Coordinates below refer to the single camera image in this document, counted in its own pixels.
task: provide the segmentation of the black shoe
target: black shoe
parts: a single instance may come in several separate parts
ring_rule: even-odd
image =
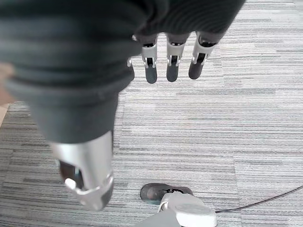
[[[148,183],[141,189],[141,199],[149,204],[160,205],[166,193],[181,192],[192,195],[192,191],[187,187],[173,187],[165,183]]]

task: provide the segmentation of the black wire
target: black wire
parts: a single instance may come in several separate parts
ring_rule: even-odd
[[[272,201],[272,200],[276,200],[276,199],[281,198],[283,196],[289,195],[289,194],[294,193],[294,192],[296,192],[296,191],[298,191],[298,190],[300,190],[302,188],[303,188],[303,185],[301,187],[295,188],[295,189],[293,189],[293,190],[291,190],[289,192],[286,192],[286,193],[281,194],[281,195],[277,195],[277,196],[272,197],[272,198],[267,199],[267,200],[256,202],[256,203],[253,203],[251,205],[247,205],[245,207],[238,207],[238,208],[228,209],[228,210],[217,210],[216,213],[232,212],[232,211],[243,210],[243,209],[246,209],[246,208],[254,207],[254,206],[260,205],[262,203],[269,202],[269,201]]]

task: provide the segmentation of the striped carpet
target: striped carpet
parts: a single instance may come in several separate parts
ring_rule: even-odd
[[[102,212],[67,192],[30,113],[11,105],[0,128],[0,226],[132,226],[157,210],[140,200],[150,182],[188,186],[215,210],[303,185],[303,1],[249,0],[197,81],[187,76],[194,41],[174,83],[163,34],[156,84],[134,58],[136,78],[116,114],[115,191]],[[302,227],[303,190],[218,219],[219,227]]]

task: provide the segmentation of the robotic hand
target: robotic hand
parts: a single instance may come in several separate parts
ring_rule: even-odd
[[[189,77],[197,79],[244,0],[2,0],[0,61],[6,87],[25,101],[58,160],[66,186],[93,210],[113,190],[111,158],[118,93],[142,53],[157,80],[157,34],[167,34],[167,79],[175,81],[190,32]]]

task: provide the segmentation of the black sleeve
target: black sleeve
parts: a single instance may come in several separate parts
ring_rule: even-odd
[[[47,140],[80,143],[114,127],[118,93],[133,79],[132,35],[203,31],[220,39],[244,0],[2,0],[0,61],[10,93],[27,102]]]

